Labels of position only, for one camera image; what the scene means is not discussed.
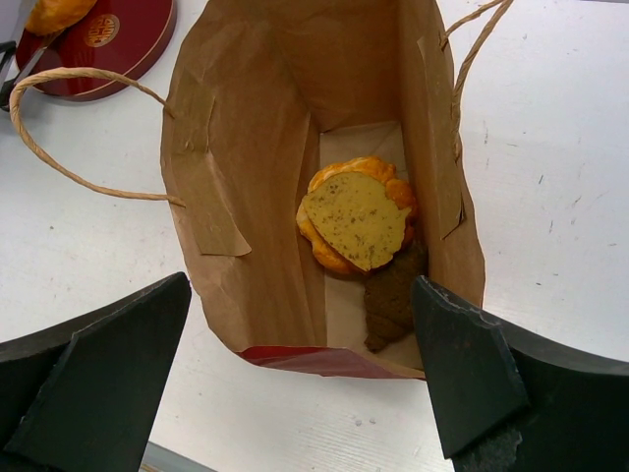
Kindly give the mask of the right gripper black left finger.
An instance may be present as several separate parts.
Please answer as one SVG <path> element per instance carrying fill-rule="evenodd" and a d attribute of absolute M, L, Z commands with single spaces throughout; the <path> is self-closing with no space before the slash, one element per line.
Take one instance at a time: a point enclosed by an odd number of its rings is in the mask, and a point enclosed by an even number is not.
<path fill-rule="evenodd" d="M 139 470 L 191 298 L 176 272 L 2 343 L 2 470 Z"/>

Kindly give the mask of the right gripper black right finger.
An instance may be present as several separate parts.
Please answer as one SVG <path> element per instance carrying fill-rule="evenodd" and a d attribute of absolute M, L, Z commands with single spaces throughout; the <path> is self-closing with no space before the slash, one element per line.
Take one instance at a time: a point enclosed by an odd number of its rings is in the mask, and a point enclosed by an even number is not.
<path fill-rule="evenodd" d="M 455 470 L 627 470 L 627 363 L 535 334 L 424 276 L 411 299 L 442 452 Z"/>

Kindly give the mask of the small brown chocolate croissant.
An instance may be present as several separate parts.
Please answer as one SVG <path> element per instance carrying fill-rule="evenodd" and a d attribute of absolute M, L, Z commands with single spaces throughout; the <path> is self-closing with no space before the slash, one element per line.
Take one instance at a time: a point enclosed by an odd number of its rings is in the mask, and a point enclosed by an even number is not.
<path fill-rule="evenodd" d="M 379 352 L 414 331 L 411 287 L 419 275 L 428 273 L 428 265 L 427 248 L 413 243 L 366 280 L 364 343 L 370 352 Z"/>

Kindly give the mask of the red and brown paper bag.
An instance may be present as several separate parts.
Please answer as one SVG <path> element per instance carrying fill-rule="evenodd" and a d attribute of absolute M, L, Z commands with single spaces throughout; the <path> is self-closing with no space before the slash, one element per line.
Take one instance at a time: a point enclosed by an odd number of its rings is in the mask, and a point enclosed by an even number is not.
<path fill-rule="evenodd" d="M 460 66 L 433 1 L 211 1 L 164 105 L 163 200 L 207 324 L 244 360 L 364 379 L 421 378 L 407 335 L 363 345 L 358 285 L 315 260 L 295 216 L 325 163 L 374 151 L 419 199 L 429 275 L 480 304 L 486 272 L 459 135 L 463 87 L 506 1 Z"/>

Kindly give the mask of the stainless steel tongs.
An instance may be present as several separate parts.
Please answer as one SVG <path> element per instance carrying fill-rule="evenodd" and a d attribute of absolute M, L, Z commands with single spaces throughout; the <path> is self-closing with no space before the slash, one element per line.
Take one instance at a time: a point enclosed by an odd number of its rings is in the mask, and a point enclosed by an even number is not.
<path fill-rule="evenodd" d="M 13 79 L 5 81 L 1 87 L 1 109 L 8 112 L 9 111 L 9 99 L 10 95 L 16 85 L 16 83 L 20 82 L 24 78 L 26 78 L 37 64 L 43 53 L 48 49 L 48 47 L 54 42 L 54 40 L 58 37 L 60 31 L 53 32 L 49 35 L 43 36 L 38 47 L 32 52 L 30 58 L 25 63 L 24 66 L 20 67 L 20 72 Z"/>

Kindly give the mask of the white round bread roll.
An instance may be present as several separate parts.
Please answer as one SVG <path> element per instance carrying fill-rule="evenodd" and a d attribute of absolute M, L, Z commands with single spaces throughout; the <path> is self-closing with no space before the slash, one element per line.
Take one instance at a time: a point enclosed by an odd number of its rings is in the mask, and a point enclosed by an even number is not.
<path fill-rule="evenodd" d="M 67 29 L 82 20 L 95 4 L 96 0 L 38 0 L 25 29 L 38 36 Z"/>

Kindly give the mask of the red round plate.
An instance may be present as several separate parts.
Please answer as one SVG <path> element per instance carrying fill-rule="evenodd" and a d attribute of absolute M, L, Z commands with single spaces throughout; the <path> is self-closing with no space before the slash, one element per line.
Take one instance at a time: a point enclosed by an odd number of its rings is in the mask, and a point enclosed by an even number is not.
<path fill-rule="evenodd" d="M 176 21 L 176 1 L 97 1 L 82 20 L 54 40 L 31 73 L 59 67 L 91 67 L 138 80 L 164 52 Z M 19 70 L 40 41 L 41 37 L 23 32 L 16 53 Z M 60 79 L 35 86 L 45 94 L 71 101 L 100 99 L 124 87 L 93 78 Z"/>

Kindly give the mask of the aluminium rail frame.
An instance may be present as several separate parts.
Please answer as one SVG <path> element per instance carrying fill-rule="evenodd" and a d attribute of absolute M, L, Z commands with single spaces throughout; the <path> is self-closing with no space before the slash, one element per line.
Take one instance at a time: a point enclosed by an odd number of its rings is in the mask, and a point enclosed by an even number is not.
<path fill-rule="evenodd" d="M 153 442 L 146 445 L 140 471 L 144 472 L 215 472 L 203 464 Z"/>

